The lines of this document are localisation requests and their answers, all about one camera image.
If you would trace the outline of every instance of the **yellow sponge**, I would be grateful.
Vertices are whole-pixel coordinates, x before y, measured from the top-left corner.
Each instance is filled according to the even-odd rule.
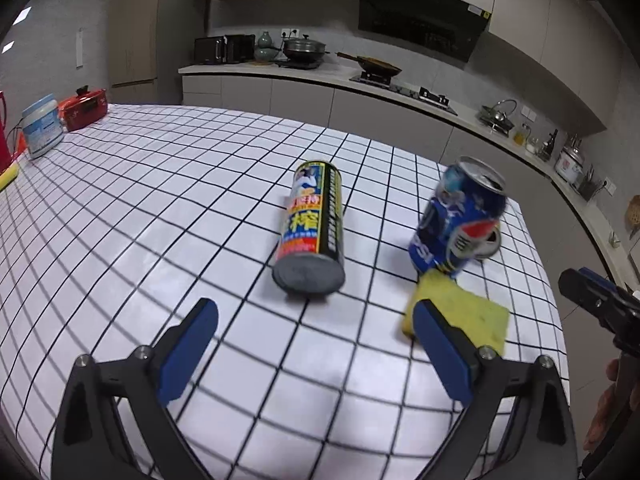
[[[15,177],[18,176],[18,163],[14,162],[6,170],[0,174],[0,191],[12,183]]]
[[[402,331],[414,336],[414,306],[431,300],[451,326],[462,329],[476,348],[489,345],[503,355],[509,323],[508,309],[460,288],[436,269],[420,277],[404,312]]]

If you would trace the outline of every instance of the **red kettle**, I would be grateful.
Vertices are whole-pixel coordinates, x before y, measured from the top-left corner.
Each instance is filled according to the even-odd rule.
[[[6,145],[5,126],[6,126],[6,101],[4,100],[4,92],[0,90],[0,100],[2,100],[2,108],[4,113],[0,116],[0,173],[6,170],[12,163],[13,157]]]

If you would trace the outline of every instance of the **white rice cooker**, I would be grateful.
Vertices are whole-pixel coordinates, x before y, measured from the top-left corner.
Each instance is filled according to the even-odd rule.
[[[575,184],[582,174],[584,159],[577,148],[565,146],[556,162],[556,173],[569,184]]]

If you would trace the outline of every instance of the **table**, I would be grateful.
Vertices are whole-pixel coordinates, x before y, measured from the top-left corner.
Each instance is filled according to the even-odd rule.
[[[75,357],[123,358],[203,296],[220,325],[169,410],[214,478],[414,478],[461,410],[398,328],[416,280],[406,245],[444,167],[271,116],[109,110],[42,158],[23,155],[1,193],[1,407],[44,478]],[[275,286],[270,265],[292,169],[311,158],[342,173],[347,280],[305,302]],[[501,227],[500,252],[458,283],[510,309],[506,357],[551,355],[568,395],[558,311],[517,203]],[[151,471],[128,404],[118,408]]]

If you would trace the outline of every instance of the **refrigerator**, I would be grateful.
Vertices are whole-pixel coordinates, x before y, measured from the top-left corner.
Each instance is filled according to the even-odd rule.
[[[192,63],[194,40],[204,28],[199,0],[111,0],[110,102],[181,104],[178,69]]]

